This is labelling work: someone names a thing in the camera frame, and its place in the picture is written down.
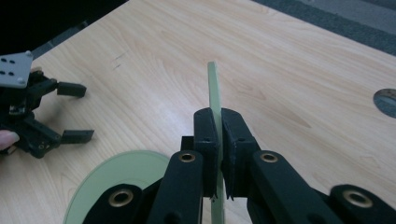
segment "hole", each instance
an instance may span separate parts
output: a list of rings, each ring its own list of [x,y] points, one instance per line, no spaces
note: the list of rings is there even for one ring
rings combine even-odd
[[[356,190],[346,190],[343,192],[343,196],[349,203],[358,207],[369,208],[373,206],[371,199]]]
[[[275,156],[271,153],[263,153],[261,155],[261,158],[263,161],[266,161],[266,162],[277,162],[277,156]]]
[[[179,224],[181,223],[181,215],[176,212],[168,213],[163,221],[166,224]]]
[[[309,214],[306,218],[312,224],[326,224],[326,220],[318,214]]]
[[[184,162],[192,162],[192,161],[195,161],[195,156],[192,155],[192,154],[190,154],[190,153],[181,154],[180,156],[178,156],[178,158],[179,158],[181,161],[184,161]]]
[[[379,111],[396,119],[396,90],[380,90],[374,94],[373,100]]]
[[[113,207],[123,207],[130,203],[134,194],[129,189],[119,189],[113,192],[108,198],[108,203]]]

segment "green disc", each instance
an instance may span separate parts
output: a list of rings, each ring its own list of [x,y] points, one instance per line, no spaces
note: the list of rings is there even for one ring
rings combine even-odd
[[[153,151],[128,151],[97,166],[81,183],[64,216],[64,224],[84,221],[103,192],[118,184],[144,189],[163,177],[169,159]]]

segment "wooden table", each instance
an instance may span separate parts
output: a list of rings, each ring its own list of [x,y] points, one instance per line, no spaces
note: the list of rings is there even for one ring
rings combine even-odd
[[[34,61],[81,83],[82,99],[43,98],[36,118],[61,133],[95,129],[86,145],[0,163],[2,223],[62,223],[83,178],[118,153],[168,156],[208,107],[216,61],[223,107],[242,114],[260,146],[281,153],[310,186],[349,183],[396,207],[396,119],[373,104],[396,86],[396,58],[246,0],[131,0]],[[209,223],[205,206],[204,223]],[[227,223],[249,223],[246,202]]]

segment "silver metal plate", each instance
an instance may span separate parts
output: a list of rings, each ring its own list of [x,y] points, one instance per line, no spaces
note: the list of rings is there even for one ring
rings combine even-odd
[[[0,87],[25,88],[32,61],[33,54],[30,51],[0,56]]]

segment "wood grain surface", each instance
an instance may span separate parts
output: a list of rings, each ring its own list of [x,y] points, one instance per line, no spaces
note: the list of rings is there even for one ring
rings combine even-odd
[[[21,150],[1,158],[0,222],[62,223],[105,159],[177,152],[193,113],[209,106],[210,61],[222,106],[311,187],[353,184],[396,207],[396,119],[373,104],[376,91],[396,87],[395,57],[246,0],[131,0],[34,61],[47,77],[88,88],[81,99],[44,97],[36,118],[59,133],[95,134],[41,160]],[[246,210],[244,200],[227,202],[227,223],[250,223]]]

